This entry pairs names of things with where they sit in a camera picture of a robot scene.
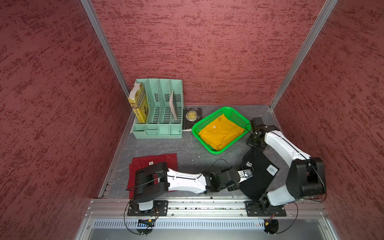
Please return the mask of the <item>black t-shirt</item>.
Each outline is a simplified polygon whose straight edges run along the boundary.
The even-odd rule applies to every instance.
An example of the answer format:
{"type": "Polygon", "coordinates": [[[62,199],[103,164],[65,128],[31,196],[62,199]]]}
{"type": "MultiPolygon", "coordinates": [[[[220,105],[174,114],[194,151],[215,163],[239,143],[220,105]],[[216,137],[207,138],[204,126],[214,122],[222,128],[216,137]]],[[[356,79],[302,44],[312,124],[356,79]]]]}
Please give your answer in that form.
{"type": "Polygon", "coordinates": [[[240,183],[240,190],[253,201],[262,197],[279,171],[263,152],[256,149],[250,149],[244,155],[241,168],[252,172],[252,177],[240,183]]]}

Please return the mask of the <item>green plastic basket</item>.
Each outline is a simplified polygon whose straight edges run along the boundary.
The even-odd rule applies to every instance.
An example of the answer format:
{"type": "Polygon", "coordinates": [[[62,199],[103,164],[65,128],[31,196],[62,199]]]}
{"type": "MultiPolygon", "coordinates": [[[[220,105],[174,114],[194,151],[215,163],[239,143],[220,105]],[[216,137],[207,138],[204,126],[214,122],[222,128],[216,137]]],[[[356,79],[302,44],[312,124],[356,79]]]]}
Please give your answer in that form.
{"type": "Polygon", "coordinates": [[[197,140],[211,153],[214,155],[218,155],[223,153],[226,149],[228,149],[230,146],[232,146],[235,142],[237,142],[239,139],[241,139],[244,135],[247,133],[250,133],[251,127],[249,125],[250,121],[245,118],[242,114],[240,114],[238,111],[236,111],[232,107],[222,107],[219,110],[213,112],[212,114],[208,115],[198,123],[196,123],[192,128],[193,135],[197,138],[197,140]],[[237,137],[234,141],[232,141],[228,146],[226,146],[223,150],[215,151],[211,146],[206,144],[199,136],[199,132],[206,127],[209,123],[214,121],[216,118],[224,114],[230,121],[238,125],[239,127],[242,127],[245,129],[245,132],[237,137]]]}

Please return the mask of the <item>yellow t-shirt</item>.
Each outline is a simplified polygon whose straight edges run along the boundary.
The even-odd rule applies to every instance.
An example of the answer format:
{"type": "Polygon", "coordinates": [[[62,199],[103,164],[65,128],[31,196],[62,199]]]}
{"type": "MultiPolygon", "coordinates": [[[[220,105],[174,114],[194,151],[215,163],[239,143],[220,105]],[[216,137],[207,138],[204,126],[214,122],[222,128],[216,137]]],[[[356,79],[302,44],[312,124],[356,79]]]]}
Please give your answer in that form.
{"type": "Polygon", "coordinates": [[[244,132],[244,128],[239,127],[222,114],[204,127],[199,132],[199,136],[215,151],[220,151],[244,132]]]}

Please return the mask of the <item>dark red t-shirt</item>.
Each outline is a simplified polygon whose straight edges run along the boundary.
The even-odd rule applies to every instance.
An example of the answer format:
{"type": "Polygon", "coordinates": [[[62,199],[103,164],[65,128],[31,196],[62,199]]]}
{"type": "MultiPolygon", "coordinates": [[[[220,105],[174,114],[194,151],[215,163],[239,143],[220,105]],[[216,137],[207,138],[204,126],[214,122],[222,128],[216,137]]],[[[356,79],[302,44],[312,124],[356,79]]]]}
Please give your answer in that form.
{"type": "Polygon", "coordinates": [[[128,182],[127,188],[131,189],[135,186],[136,171],[146,168],[150,165],[154,165],[162,162],[167,163],[168,167],[170,167],[171,169],[175,171],[178,170],[176,153],[133,158],[132,163],[129,166],[130,176],[129,176],[129,182],[128,182]]]}

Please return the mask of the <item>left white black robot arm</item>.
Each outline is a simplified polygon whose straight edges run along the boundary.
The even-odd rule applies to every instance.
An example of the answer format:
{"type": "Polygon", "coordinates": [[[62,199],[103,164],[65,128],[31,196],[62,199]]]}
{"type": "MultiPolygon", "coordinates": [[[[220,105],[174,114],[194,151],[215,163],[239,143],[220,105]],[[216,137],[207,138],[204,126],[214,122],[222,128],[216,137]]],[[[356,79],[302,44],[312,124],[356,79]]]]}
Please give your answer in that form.
{"type": "Polygon", "coordinates": [[[135,185],[128,189],[133,191],[133,203],[143,212],[152,209],[155,199],[167,192],[203,194],[224,189],[233,191],[252,176],[251,170],[237,171],[233,168],[217,173],[187,174],[168,168],[167,163],[158,163],[136,171],[135,185]]]}

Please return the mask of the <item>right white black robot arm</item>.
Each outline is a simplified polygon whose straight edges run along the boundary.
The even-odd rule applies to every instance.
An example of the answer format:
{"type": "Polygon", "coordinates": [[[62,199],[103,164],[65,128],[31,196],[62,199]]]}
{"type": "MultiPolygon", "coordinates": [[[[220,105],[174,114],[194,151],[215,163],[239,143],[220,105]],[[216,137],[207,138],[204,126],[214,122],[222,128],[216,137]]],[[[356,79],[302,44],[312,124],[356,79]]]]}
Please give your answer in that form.
{"type": "Polygon", "coordinates": [[[245,124],[250,133],[246,143],[251,149],[244,155],[242,166],[252,177],[240,184],[241,191],[251,200],[261,201],[263,207],[282,206],[305,197],[326,194],[325,163],[313,158],[291,143],[276,126],[267,126],[261,118],[245,124]],[[265,156],[271,147],[289,167],[286,182],[268,191],[278,168],[265,156]]]}

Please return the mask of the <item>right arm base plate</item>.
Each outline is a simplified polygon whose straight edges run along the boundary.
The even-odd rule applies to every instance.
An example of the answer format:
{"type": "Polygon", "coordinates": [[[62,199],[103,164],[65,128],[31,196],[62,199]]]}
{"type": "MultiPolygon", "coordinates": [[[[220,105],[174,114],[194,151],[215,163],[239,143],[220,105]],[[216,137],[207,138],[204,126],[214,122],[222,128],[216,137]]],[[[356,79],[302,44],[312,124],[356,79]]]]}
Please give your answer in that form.
{"type": "Polygon", "coordinates": [[[286,217],[284,206],[272,206],[268,202],[245,201],[245,209],[248,217],[286,217]]]}

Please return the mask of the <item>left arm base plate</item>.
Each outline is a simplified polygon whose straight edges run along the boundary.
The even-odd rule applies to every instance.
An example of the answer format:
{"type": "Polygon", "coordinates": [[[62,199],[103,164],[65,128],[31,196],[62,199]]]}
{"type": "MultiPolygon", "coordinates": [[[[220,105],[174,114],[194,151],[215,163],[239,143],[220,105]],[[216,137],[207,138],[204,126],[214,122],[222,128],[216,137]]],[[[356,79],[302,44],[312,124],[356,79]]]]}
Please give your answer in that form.
{"type": "Polygon", "coordinates": [[[168,201],[155,200],[144,203],[134,203],[130,201],[126,215],[129,217],[164,217],[168,212],[168,201]]]}

